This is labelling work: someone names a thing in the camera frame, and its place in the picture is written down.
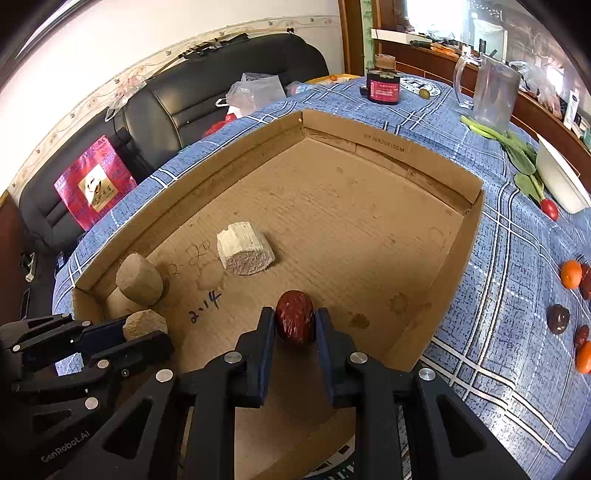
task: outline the white bowl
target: white bowl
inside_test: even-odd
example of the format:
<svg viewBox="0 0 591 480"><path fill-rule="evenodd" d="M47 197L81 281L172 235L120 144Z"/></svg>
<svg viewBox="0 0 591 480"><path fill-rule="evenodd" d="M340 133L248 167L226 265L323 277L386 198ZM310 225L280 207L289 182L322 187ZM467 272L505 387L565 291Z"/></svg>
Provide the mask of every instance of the white bowl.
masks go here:
<svg viewBox="0 0 591 480"><path fill-rule="evenodd" d="M544 137L538 135L540 147L535 165L546 188L569 213L591 207L591 199L581 181L564 157Z"/></svg>

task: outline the red plastic bag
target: red plastic bag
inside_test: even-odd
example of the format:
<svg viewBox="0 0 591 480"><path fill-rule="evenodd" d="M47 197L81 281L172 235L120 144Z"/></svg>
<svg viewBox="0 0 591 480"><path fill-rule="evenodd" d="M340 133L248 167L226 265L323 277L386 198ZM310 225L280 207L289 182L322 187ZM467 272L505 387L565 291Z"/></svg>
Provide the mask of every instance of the red plastic bag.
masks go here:
<svg viewBox="0 0 591 480"><path fill-rule="evenodd" d="M208 135L214 134L215 132L220 130L221 127L223 127L224 125L230 123L232 120L235 120L235 119L236 119L236 115L234 115L233 113L226 115L226 118L224 120L221 120L219 122L215 122L212 126L210 126L205 131L205 133L203 134L203 136L201 138L205 138Z"/></svg>
<svg viewBox="0 0 591 480"><path fill-rule="evenodd" d="M54 187L80 226L88 231L137 184L103 135L68 167Z"/></svg>

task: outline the black leather sofa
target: black leather sofa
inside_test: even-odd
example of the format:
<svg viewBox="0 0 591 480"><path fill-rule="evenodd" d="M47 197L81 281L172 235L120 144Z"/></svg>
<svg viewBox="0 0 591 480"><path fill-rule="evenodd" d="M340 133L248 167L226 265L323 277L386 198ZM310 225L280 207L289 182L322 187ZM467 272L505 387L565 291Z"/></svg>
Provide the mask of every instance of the black leather sofa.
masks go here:
<svg viewBox="0 0 591 480"><path fill-rule="evenodd" d="M106 135L139 184L224 119L227 108L218 108L215 102L243 72L277 74L283 85L328 75L322 54L287 33L229 43L163 71L148 80L109 122L105 122L106 111L96 115L27 183L19 210L32 249L68 256L84 234L53 185L95 140Z"/></svg>

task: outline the orange object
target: orange object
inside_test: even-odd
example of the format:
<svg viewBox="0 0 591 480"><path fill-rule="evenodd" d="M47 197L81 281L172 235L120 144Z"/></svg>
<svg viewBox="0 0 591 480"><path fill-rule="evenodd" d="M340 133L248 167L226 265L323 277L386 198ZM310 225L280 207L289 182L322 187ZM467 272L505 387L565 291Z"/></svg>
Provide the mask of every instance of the orange object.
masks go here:
<svg viewBox="0 0 591 480"><path fill-rule="evenodd" d="M577 288L583 278L583 270L581 264L576 260L568 260L562 264L560 269L560 279L562 285L569 290Z"/></svg>
<svg viewBox="0 0 591 480"><path fill-rule="evenodd" d="M577 350L574 364L577 367L577 372L581 374L588 374L591 372L591 342L585 342L583 346Z"/></svg>

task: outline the red label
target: red label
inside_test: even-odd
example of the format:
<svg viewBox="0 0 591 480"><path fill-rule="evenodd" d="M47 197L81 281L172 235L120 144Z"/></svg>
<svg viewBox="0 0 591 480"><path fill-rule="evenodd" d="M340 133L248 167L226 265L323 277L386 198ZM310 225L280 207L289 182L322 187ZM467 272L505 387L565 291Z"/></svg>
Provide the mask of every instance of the red label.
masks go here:
<svg viewBox="0 0 591 480"><path fill-rule="evenodd" d="M373 100L380 100L381 102L398 102L400 98L400 84L370 80L369 97Z"/></svg>

